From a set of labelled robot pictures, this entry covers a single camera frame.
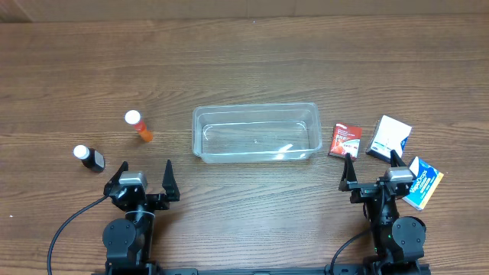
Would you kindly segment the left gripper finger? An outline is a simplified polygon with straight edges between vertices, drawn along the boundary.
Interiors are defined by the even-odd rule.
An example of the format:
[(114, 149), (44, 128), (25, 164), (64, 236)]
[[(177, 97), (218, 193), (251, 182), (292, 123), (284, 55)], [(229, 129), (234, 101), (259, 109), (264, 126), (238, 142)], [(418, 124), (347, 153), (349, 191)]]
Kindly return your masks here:
[(109, 196), (112, 189), (119, 184), (119, 179), (123, 172), (128, 171), (128, 162), (124, 161), (118, 168), (117, 172), (112, 176), (112, 178), (105, 184), (103, 189), (103, 195)]
[(167, 161), (165, 166), (162, 187), (165, 190), (167, 201), (169, 202), (180, 201), (180, 191), (178, 189), (175, 177), (173, 175), (173, 166), (170, 160)]

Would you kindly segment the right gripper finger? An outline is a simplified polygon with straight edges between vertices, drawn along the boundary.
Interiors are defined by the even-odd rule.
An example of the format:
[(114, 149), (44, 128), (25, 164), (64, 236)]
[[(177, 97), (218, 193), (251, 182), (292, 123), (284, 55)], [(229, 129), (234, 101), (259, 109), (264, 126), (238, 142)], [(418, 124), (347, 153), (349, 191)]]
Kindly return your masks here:
[(345, 155), (344, 170), (340, 180), (338, 190), (342, 192), (352, 191), (358, 185), (353, 161), (350, 153)]
[(390, 166), (391, 167), (406, 167), (396, 150), (390, 151)]

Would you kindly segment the white plaster box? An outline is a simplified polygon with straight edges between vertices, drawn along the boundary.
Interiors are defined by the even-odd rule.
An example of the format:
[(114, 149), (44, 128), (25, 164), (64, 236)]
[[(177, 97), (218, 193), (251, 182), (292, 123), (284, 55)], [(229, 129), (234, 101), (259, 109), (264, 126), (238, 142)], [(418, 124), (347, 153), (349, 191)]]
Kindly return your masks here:
[(411, 126), (383, 115), (375, 127), (365, 153), (389, 163), (392, 150), (395, 150), (399, 157), (403, 155), (411, 131)]

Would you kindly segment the dark bottle white cap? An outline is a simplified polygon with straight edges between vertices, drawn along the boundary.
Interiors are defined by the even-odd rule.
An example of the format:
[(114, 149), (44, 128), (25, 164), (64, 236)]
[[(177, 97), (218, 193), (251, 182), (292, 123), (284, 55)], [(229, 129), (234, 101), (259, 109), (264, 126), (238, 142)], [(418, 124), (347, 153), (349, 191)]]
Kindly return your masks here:
[(105, 158), (93, 148), (77, 145), (73, 148), (73, 155), (93, 172), (101, 173), (105, 169)]

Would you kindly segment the red medicine box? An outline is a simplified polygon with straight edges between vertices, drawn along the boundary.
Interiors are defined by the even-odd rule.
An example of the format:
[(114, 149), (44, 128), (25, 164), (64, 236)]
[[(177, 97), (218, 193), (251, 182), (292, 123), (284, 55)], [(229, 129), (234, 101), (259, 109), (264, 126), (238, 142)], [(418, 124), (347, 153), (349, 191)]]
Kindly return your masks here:
[(358, 158), (362, 128), (357, 126), (336, 123), (332, 135), (332, 144), (329, 148), (329, 155), (345, 158), (350, 154), (352, 160)]

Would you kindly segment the blue Vicks VapoDrops box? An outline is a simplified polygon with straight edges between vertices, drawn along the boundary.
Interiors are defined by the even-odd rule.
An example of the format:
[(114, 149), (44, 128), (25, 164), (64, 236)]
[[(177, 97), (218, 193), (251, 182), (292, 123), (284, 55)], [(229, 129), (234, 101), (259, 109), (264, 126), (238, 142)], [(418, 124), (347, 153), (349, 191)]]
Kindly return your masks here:
[(419, 157), (414, 157), (409, 165), (416, 176), (410, 193), (403, 200), (418, 211), (424, 210), (431, 196), (440, 184), (444, 174)]

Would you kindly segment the orange pill bottle white cap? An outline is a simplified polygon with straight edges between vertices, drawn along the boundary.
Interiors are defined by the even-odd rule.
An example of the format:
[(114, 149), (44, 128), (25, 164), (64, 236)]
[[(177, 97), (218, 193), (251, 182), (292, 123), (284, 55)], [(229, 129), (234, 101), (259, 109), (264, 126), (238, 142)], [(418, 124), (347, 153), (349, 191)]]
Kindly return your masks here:
[(137, 110), (129, 110), (125, 113), (125, 121), (132, 125), (145, 142), (153, 140), (153, 134), (147, 129), (141, 113)]

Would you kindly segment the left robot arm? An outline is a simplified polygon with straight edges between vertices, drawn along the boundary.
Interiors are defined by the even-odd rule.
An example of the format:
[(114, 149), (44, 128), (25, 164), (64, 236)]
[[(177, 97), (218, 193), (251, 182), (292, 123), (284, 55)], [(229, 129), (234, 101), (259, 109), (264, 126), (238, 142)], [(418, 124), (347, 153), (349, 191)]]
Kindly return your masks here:
[(107, 274), (163, 273), (160, 265), (150, 260), (150, 257), (155, 212), (168, 210), (171, 202), (180, 200), (180, 191), (169, 160), (162, 187), (164, 191), (161, 193), (147, 193), (145, 174), (130, 172), (127, 162), (105, 184), (104, 195), (125, 213), (123, 218), (109, 222), (102, 233)]

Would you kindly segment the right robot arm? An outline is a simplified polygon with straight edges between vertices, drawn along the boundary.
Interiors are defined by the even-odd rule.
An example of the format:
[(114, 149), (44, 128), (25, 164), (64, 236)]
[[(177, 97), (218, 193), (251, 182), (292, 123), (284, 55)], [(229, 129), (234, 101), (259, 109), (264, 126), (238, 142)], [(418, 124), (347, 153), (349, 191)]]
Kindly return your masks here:
[[(350, 202), (361, 203), (369, 220), (368, 229), (346, 241), (335, 253), (329, 274), (391, 274), (428, 275), (428, 264), (421, 264), (426, 240), (425, 223), (413, 216), (401, 217), (397, 200), (407, 196), (415, 180), (413, 172), (395, 150), (390, 152), (390, 168), (373, 183), (359, 183), (350, 154), (345, 155), (345, 165), (338, 189), (350, 192)], [(360, 264), (339, 264), (340, 253), (353, 241), (371, 235), (375, 255), (365, 257)]]

